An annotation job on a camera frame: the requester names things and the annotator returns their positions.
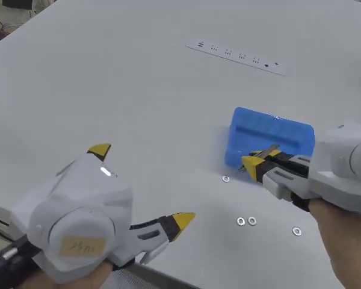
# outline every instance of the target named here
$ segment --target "electrical outlet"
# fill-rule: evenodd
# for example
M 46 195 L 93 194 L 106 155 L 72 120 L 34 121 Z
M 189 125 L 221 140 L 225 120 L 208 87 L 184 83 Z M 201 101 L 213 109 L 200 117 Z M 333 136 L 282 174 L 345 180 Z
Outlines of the electrical outlet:
M 188 48 L 202 51 L 214 56 L 225 58 L 237 63 L 242 63 L 279 75 L 286 75 L 285 64 L 279 61 L 270 61 L 265 57 L 246 54 L 236 49 L 231 49 L 203 39 L 191 39 L 186 45 Z

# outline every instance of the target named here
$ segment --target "hand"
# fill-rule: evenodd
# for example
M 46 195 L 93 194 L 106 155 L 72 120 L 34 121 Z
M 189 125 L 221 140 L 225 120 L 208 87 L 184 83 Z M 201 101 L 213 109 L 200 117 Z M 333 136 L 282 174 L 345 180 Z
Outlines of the hand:
M 111 263 L 103 262 L 86 277 L 62 285 L 56 284 L 46 273 L 39 270 L 28 278 L 20 289 L 99 289 L 112 270 Z
M 361 214 L 320 199 L 311 200 L 309 208 L 335 275 L 346 289 L 361 289 Z

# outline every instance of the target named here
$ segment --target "blue box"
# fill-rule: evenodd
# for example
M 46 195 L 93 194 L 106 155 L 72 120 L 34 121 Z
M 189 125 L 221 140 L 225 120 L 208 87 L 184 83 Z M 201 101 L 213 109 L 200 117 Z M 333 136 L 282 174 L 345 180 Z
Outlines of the blue box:
M 311 156 L 315 145 L 314 130 L 305 123 L 237 107 L 224 161 L 239 169 L 242 156 L 267 149 L 273 143 L 278 143 L 278 149 L 287 154 Z

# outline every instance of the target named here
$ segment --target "white tabletop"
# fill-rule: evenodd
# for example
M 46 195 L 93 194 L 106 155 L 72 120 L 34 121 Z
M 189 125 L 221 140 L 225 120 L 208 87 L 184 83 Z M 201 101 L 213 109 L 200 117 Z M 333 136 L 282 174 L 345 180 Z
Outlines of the white tabletop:
M 193 37 L 288 73 L 186 48 Z M 316 134 L 361 123 L 361 3 L 58 1 L 0 43 L 0 205 L 109 141 L 134 222 L 197 214 L 153 268 L 202 288 L 340 288 L 310 215 L 225 166 L 236 107 Z M 258 224 L 239 227 L 238 216 Z

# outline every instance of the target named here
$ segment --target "label sticker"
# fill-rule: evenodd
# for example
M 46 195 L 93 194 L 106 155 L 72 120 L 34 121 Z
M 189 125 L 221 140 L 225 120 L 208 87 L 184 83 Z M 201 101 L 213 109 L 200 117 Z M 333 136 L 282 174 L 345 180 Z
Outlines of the label sticker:
M 106 238 L 65 236 L 61 241 L 59 256 L 94 258 L 103 254 Z

